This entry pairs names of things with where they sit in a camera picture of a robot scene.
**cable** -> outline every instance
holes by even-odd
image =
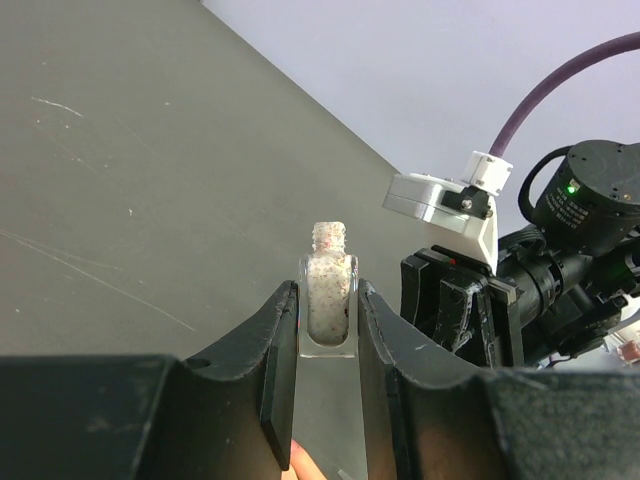
[[[498,250],[500,251],[509,251],[519,246],[527,248],[534,255],[539,255],[547,246],[547,241],[535,225],[528,225],[522,230],[509,233],[498,240]]]
[[[590,48],[555,69],[542,80],[516,107],[500,130],[489,153],[502,157],[509,142],[536,106],[565,81],[596,63],[621,53],[640,50],[640,32],[629,33]]]
[[[535,167],[529,172],[529,175],[522,182],[522,186],[520,187],[520,193],[518,194],[518,206],[520,207],[520,212],[522,216],[529,223],[533,223],[533,205],[531,205],[531,200],[529,199],[531,195],[531,184],[536,176],[540,173],[540,171],[546,167],[552,160],[555,160],[558,157],[564,157],[569,153],[569,150],[573,145],[569,145],[568,147],[557,148],[551,153],[545,155],[545,157],[540,160]]]
[[[564,363],[564,362],[568,362],[569,360],[573,360],[573,357],[568,357],[568,358],[559,358],[558,360],[551,360],[551,357],[549,357],[549,363],[547,364],[546,367],[544,368],[553,368],[555,367],[557,364],[559,363]]]

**small glass bottle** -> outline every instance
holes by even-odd
[[[640,360],[640,346],[634,340],[629,340],[628,342],[620,345],[617,348],[618,356],[620,360],[625,362],[627,365],[631,365]]]
[[[300,260],[298,351],[354,357],[358,348],[358,259],[344,251],[345,226],[316,223],[314,253]]]

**human finger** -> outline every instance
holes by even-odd
[[[281,480],[299,480],[298,476],[296,475],[296,471],[293,469],[293,467],[291,465],[289,465],[289,470],[287,470],[286,472],[282,472],[282,477],[280,477]]]
[[[295,470],[298,480],[327,480],[316,462],[295,440],[291,441],[291,466]]]

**gray floor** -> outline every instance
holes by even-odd
[[[6,0],[0,64],[0,353],[188,356],[321,220],[398,305],[394,170],[195,0]],[[298,378],[297,437],[364,478],[357,366]]]

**black clamp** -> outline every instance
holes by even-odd
[[[465,187],[460,193],[446,191],[440,203],[483,220],[493,216],[493,210],[489,207],[489,194],[476,187]]]

